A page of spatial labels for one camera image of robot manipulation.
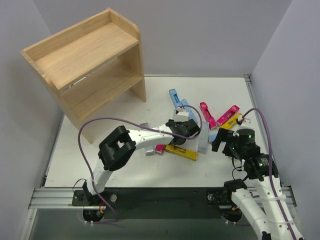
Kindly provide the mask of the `silver toothpaste box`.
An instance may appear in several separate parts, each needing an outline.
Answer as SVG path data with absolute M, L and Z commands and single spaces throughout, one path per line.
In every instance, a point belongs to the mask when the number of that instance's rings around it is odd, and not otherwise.
M 209 132 L 210 132 L 209 123 L 206 121 L 203 121 L 202 128 L 198 136 L 198 146 L 197 146 L 198 153 L 205 154 L 207 152 Z
M 149 127 L 149 124 L 147 122 L 141 123 L 141 127 Z M 154 146 L 148 146 L 144 148 L 144 152 L 146 156 L 153 156 L 155 154 L 155 148 Z
M 178 138 L 178 139 L 175 141 L 175 143 L 178 144 L 178 145 L 182 145 L 184 142 L 185 142 L 185 140 L 182 139 L 182 138 L 181 138 L 181 139 Z

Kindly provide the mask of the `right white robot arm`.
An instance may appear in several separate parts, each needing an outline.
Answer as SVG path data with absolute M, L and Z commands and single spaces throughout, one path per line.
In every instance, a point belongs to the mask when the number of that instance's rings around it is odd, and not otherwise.
M 268 154 L 256 144 L 255 131 L 241 128 L 236 131 L 220 128 L 212 142 L 217 152 L 224 142 L 223 154 L 242 162 L 247 178 L 255 187 L 262 203 L 257 204 L 242 179 L 226 181 L 221 197 L 227 204 L 238 207 L 259 240 L 302 240 L 283 194 L 277 167 Z

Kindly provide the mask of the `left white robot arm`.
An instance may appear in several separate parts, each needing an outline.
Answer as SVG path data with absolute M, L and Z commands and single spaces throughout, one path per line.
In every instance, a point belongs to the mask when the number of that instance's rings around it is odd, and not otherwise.
M 156 145 L 183 145 L 200 133 L 201 128 L 188 121 L 168 120 L 167 123 L 150 128 L 134 124 L 139 130 L 115 128 L 98 146 L 98 160 L 90 170 L 90 178 L 82 185 L 83 199 L 91 206 L 100 203 L 102 193 L 112 172 L 124 167 L 136 150 Z

